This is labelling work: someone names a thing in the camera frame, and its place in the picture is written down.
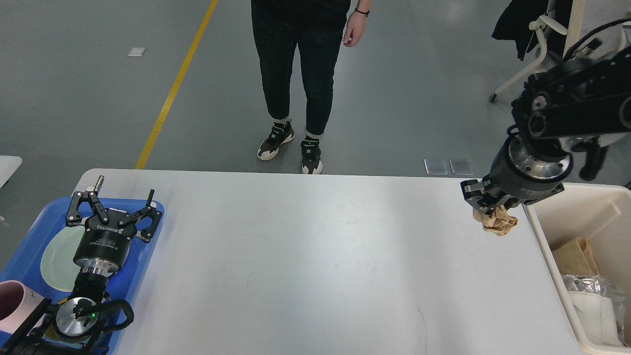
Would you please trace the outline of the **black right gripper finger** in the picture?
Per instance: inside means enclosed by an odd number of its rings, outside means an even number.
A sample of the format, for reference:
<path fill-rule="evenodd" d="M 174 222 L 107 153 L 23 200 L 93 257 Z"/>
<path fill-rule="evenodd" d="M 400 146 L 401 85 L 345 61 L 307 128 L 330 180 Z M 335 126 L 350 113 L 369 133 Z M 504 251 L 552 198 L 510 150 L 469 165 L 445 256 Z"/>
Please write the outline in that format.
<path fill-rule="evenodd" d="M 518 206 L 518 198 L 490 180 L 462 180 L 460 190 L 464 200 L 473 207 L 473 210 L 485 215 L 499 211 L 500 207 L 509 210 Z"/>

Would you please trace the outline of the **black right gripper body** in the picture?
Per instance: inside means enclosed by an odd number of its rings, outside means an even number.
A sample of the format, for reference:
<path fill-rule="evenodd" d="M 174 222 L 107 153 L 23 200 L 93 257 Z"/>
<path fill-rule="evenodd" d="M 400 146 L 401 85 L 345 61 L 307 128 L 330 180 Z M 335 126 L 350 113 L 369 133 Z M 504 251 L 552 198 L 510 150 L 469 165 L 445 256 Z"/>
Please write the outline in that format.
<path fill-rule="evenodd" d="M 519 136 L 509 136 L 486 175 L 486 204 L 514 207 L 535 204 L 564 191 L 562 181 L 574 168 L 572 155 L 539 160 Z"/>

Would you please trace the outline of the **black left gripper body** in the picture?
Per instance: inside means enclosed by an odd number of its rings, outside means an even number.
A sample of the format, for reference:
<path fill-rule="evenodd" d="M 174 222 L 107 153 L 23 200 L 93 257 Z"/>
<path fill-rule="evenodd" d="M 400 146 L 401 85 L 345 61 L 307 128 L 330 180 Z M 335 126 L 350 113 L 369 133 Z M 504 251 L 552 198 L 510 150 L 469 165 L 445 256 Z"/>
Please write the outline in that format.
<path fill-rule="evenodd" d="M 136 235 L 134 225 L 103 225 L 96 219 L 85 222 L 85 232 L 73 257 L 81 273 L 112 275 L 119 272 L 128 258 L 130 243 Z"/>

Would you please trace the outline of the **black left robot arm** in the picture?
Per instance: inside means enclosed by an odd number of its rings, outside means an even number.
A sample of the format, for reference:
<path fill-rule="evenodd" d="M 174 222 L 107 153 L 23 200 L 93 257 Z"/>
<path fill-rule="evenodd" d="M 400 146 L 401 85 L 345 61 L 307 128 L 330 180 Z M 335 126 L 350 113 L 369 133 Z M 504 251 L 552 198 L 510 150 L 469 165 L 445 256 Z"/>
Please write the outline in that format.
<path fill-rule="evenodd" d="M 131 325 L 131 306 L 158 239 L 153 199 L 99 199 L 104 177 L 51 202 L 1 272 L 3 355 L 106 355 Z"/>

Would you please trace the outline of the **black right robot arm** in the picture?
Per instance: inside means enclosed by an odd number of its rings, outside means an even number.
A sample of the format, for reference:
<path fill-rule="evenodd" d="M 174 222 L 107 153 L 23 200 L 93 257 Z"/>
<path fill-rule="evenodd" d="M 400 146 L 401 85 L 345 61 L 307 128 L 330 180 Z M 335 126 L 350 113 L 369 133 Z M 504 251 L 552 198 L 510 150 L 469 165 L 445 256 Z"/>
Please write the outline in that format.
<path fill-rule="evenodd" d="M 586 40 L 629 18 L 599 26 L 579 39 L 547 70 L 532 74 L 511 103 L 514 124 L 489 173 L 460 183 L 473 211 L 490 215 L 499 207 L 532 205 L 561 193 L 574 152 L 586 153 L 579 172 L 593 180 L 608 146 L 630 132 L 630 47 L 591 59 Z"/>

